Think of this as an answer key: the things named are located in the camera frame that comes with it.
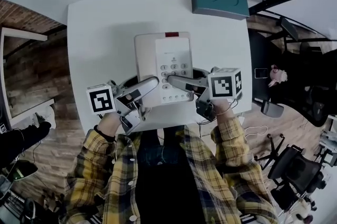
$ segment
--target desk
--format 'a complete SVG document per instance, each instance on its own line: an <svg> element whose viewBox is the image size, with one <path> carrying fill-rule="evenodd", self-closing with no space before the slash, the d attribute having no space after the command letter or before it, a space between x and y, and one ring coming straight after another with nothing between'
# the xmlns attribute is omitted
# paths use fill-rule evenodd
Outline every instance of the desk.
<svg viewBox="0 0 337 224"><path fill-rule="evenodd" d="M68 7L68 56L78 114L85 132L98 124L86 88L121 83L137 74L134 37L189 32L193 66L241 68L243 98L236 113L251 109L251 54L246 21L195 15L191 0L82 0ZM203 120L195 102L155 107L136 130L171 127Z"/></svg>

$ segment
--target plaid shirt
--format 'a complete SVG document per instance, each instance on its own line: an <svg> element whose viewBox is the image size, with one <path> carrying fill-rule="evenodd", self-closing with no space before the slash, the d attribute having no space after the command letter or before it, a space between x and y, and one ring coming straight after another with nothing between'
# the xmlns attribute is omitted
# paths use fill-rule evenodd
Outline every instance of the plaid shirt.
<svg viewBox="0 0 337 224"><path fill-rule="evenodd" d="M108 142L94 130L88 132L67 177L63 223L81 223L95 214L106 224L141 223L135 199L141 134L119 135L116 142ZM212 131L215 156L187 127L176 136L194 175L206 223L241 223L241 214L277 223L261 168L249 153L238 119L220 123Z"/></svg>

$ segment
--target wooden floor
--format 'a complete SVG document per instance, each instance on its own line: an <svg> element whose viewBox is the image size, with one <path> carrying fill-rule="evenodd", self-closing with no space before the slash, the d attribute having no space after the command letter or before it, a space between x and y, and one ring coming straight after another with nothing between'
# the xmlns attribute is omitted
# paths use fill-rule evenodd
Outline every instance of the wooden floor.
<svg viewBox="0 0 337 224"><path fill-rule="evenodd" d="M249 28L272 32L280 30L275 26L275 20L263 17L250 17L247 24ZM299 32L301 37L320 37L302 29L299 29ZM276 43L283 47L282 41ZM298 44L294 44L290 50L297 51L298 47ZM50 36L47 42L31 44L11 56L5 65L5 80L13 115L50 97L55 97L56 100L56 130L52 130L34 152L35 164L38 167L36 176L16 182L14 190L23 197L29 196L35 200L41 195L42 189L60 194L64 190L67 171L71 168L84 140L69 73L66 31ZM295 110L286 108L281 118L273 119L264 116L253 106L252 111L244 113L243 116L245 128L266 125L269 128L267 133L272 134L276 143L280 139L279 134L283 133L286 137L284 146L296 144L304 147L307 149L306 157L313 158L321 128L312 126ZM19 127L27 124L29 121L21 123ZM214 126L211 124L203 126L202 135L209 133L212 127ZM192 128L199 134L197 126ZM263 133L264 129L252 129L250 133L257 131ZM211 148L214 146L209 136L203 139ZM262 156L269 153L270 145L266 135L249 136L247 139L253 154ZM33 149L34 147L27 150L23 158L33 161Z"/></svg>

